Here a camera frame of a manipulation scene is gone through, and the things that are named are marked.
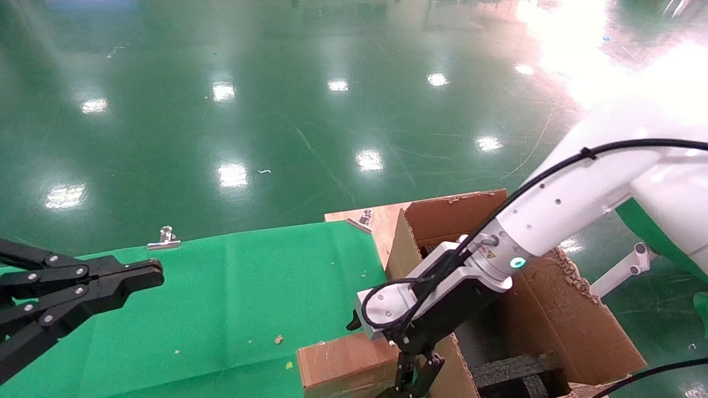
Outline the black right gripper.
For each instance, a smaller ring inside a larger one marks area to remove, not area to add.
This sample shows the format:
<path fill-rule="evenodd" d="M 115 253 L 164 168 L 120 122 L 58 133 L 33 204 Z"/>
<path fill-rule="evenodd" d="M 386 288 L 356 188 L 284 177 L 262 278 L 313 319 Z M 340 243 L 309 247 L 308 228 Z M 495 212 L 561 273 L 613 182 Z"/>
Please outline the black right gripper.
<path fill-rule="evenodd" d="M 389 388 L 389 397 L 427 396 L 445 365 L 442 355 L 429 352 L 455 328 L 483 312 L 502 295 L 502 292 L 486 287 L 479 279 L 466 278 L 427 310 L 420 308 L 405 332 L 400 327 L 387 331 L 387 340 L 396 343 L 404 352 L 398 355 L 396 377 L 394 385 Z M 355 332 L 361 328 L 359 314 L 352 311 L 352 320 L 347 323 L 346 330 Z M 420 370 L 415 365 L 418 354 L 425 357 Z"/>

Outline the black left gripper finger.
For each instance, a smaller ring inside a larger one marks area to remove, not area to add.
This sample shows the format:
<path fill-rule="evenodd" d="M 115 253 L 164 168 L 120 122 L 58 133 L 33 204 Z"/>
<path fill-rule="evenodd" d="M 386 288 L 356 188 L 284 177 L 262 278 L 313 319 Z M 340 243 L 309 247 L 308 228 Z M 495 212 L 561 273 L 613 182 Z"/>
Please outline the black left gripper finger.
<path fill-rule="evenodd" d="M 162 274 L 117 274 L 70 286 L 2 309 L 2 383 L 28 367 L 89 318 L 117 310 L 137 291 L 160 286 Z"/>
<path fill-rule="evenodd" d="M 131 288 L 150 288 L 164 283 L 159 260 L 122 264 L 113 255 L 81 260 L 22 243 L 1 240 L 2 264 L 20 272 L 2 275 L 6 288 L 66 288 L 98 282 L 126 282 Z"/>

